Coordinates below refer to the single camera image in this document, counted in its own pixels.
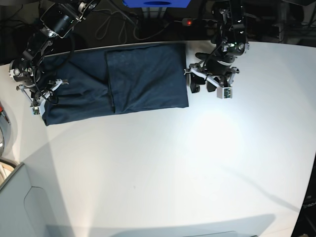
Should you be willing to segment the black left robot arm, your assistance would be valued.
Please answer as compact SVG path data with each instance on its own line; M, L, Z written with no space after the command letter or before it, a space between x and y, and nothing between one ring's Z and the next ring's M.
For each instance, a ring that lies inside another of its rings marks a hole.
M185 69L191 93L198 93L201 85L217 97L233 97L232 84L239 69L232 66L237 57L249 49L244 8L240 0L216 0L212 6L216 32L211 40L215 48L210 53L197 52L199 62Z

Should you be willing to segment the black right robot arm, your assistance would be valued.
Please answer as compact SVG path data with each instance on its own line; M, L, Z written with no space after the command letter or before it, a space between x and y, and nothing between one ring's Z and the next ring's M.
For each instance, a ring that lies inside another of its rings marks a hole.
M49 80L71 59L75 51L75 40L71 35L73 28L96 8L98 0L59 0L40 17L42 27L28 39L22 55L11 61L9 76L19 83L17 90L30 90L28 97L33 106L46 101L57 105L59 99L54 90L62 81ZM56 39L69 38L71 49L67 58L50 69L42 66L46 54L52 50Z

